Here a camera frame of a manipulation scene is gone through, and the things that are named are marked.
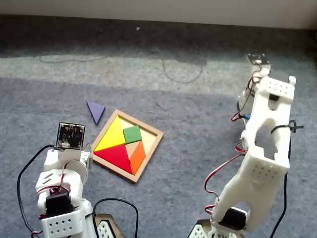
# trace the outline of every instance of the floor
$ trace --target floor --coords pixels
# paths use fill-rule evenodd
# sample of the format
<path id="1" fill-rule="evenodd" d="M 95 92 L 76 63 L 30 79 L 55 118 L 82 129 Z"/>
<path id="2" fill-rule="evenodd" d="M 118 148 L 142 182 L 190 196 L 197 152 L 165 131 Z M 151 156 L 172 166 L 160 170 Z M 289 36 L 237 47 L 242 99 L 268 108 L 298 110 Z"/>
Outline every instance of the floor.
<path id="1" fill-rule="evenodd" d="M 213 197 L 203 190 L 205 177 L 235 154 L 242 124 L 230 123 L 230 116 L 251 74 L 246 53 L 266 53 L 272 77 L 297 77 L 291 118 L 306 128 L 292 135 L 289 208 L 275 237 L 313 237 L 315 32 L 1 16 L 0 36 L 1 237 L 29 237 L 17 206 L 16 178 L 41 146 L 54 143 L 58 122 L 86 124 L 90 142 L 115 109 L 164 131 L 164 139 L 136 185 L 95 165 L 84 197 L 92 203 L 104 197 L 134 202 L 140 238 L 186 237 L 196 220 L 208 217 L 203 207 Z M 85 100 L 106 105 L 100 125 L 94 126 Z M 25 210 L 37 228 L 34 186 L 42 164 L 26 172 L 22 187 Z M 214 178 L 218 193 L 238 168 L 235 163 Z M 282 201 L 281 189 L 272 213 L 247 237 L 269 237 Z M 126 237 L 133 237 L 133 211 L 118 204 L 101 210 L 111 212 Z"/>

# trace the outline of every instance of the tangram puzzle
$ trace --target tangram puzzle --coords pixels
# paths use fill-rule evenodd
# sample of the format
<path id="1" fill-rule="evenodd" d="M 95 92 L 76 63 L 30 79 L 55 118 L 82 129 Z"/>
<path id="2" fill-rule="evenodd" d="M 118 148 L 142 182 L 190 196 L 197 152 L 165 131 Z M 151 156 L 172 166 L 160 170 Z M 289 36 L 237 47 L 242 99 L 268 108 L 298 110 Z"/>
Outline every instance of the tangram puzzle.
<path id="1" fill-rule="evenodd" d="M 94 161 L 137 182 L 163 132 L 115 110 L 93 143 Z"/>

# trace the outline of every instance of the circuit board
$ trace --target circuit board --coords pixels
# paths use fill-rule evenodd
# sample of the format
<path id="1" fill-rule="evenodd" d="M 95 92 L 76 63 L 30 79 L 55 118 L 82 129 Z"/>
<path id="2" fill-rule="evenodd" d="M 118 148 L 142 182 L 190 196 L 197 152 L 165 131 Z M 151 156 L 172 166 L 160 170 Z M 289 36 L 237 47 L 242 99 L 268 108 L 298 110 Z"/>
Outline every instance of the circuit board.
<path id="1" fill-rule="evenodd" d="M 85 125 L 60 122 L 56 147 L 81 150 L 83 148 L 84 135 Z"/>

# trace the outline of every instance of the puzzle piece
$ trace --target puzzle piece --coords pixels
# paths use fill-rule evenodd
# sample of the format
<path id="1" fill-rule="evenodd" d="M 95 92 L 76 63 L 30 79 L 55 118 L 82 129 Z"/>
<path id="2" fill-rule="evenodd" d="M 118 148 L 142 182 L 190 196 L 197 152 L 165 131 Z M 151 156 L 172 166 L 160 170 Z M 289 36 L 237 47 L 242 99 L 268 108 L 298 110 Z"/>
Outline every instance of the puzzle piece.
<path id="1" fill-rule="evenodd" d="M 127 171 L 128 173 L 133 174 L 125 145 L 117 145 L 95 151 L 94 154 Z"/>
<path id="2" fill-rule="evenodd" d="M 87 105 L 91 115 L 93 116 L 95 124 L 97 125 L 100 121 L 102 114 L 105 111 L 105 106 L 98 103 L 91 102 L 91 101 L 87 101 Z"/>
<path id="3" fill-rule="evenodd" d="M 143 142 L 137 142 L 138 146 L 133 152 L 132 156 L 130 157 L 130 163 L 132 167 L 133 174 L 135 175 L 142 164 L 144 158 L 145 158 L 145 151 L 143 147 Z"/>
<path id="4" fill-rule="evenodd" d="M 125 148 L 127 150 L 129 159 L 131 158 L 131 156 L 134 153 L 135 149 L 138 147 L 138 144 L 139 144 L 139 142 L 137 141 L 137 142 L 125 145 Z"/>
<path id="5" fill-rule="evenodd" d="M 127 144 L 142 140 L 138 125 L 123 129 L 123 134 Z"/>
<path id="6" fill-rule="evenodd" d="M 113 120 L 113 123 L 110 125 L 109 129 L 106 131 L 101 141 L 96 146 L 95 151 L 121 144 L 125 144 L 125 139 L 119 116 L 116 116 L 116 118 Z"/>

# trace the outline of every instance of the wooden frame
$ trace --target wooden frame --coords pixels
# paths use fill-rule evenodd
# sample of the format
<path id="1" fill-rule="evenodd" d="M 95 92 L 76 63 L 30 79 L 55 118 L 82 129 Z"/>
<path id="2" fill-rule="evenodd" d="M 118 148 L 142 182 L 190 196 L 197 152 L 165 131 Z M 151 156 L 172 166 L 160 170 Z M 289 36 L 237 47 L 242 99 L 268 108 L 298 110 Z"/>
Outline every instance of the wooden frame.
<path id="1" fill-rule="evenodd" d="M 143 170 L 145 169 L 146 165 L 148 164 L 151 156 L 153 155 L 155 149 L 157 148 L 157 146 L 159 145 L 159 142 L 160 140 L 162 139 L 163 137 L 163 132 L 158 130 L 158 129 L 155 129 L 154 127 L 140 121 L 140 120 L 137 120 L 135 118 L 133 118 L 132 116 L 129 116 L 128 114 L 122 112 L 122 111 L 119 111 L 119 110 L 115 110 L 113 112 L 113 114 L 111 115 L 111 117 L 109 118 L 109 120 L 107 121 L 107 123 L 105 124 L 105 126 L 103 127 L 103 129 L 100 131 L 99 135 L 97 136 L 97 138 L 95 139 L 94 143 L 92 144 L 92 148 L 93 148 L 93 151 L 95 150 L 95 147 L 98 145 L 98 143 L 100 142 L 100 140 L 102 139 L 102 137 L 104 136 L 104 134 L 107 132 L 107 130 L 109 129 L 111 123 L 113 122 L 113 120 L 119 116 L 120 118 L 122 118 L 123 120 L 131 123 L 131 124 L 135 124 L 135 125 L 138 125 L 141 129 L 149 132 L 150 134 L 154 135 L 156 138 L 155 138 L 155 141 L 154 143 L 152 144 L 149 152 L 146 154 L 142 164 L 140 165 L 138 171 L 136 172 L 135 175 L 132 175 L 128 172 L 126 172 L 125 170 L 113 165 L 112 163 L 100 158 L 99 156 L 97 155 L 93 155 L 93 159 L 94 161 L 96 161 L 97 163 L 115 171 L 116 173 L 124 176 L 125 178 L 133 181 L 133 182 L 137 182 L 143 172 Z"/>

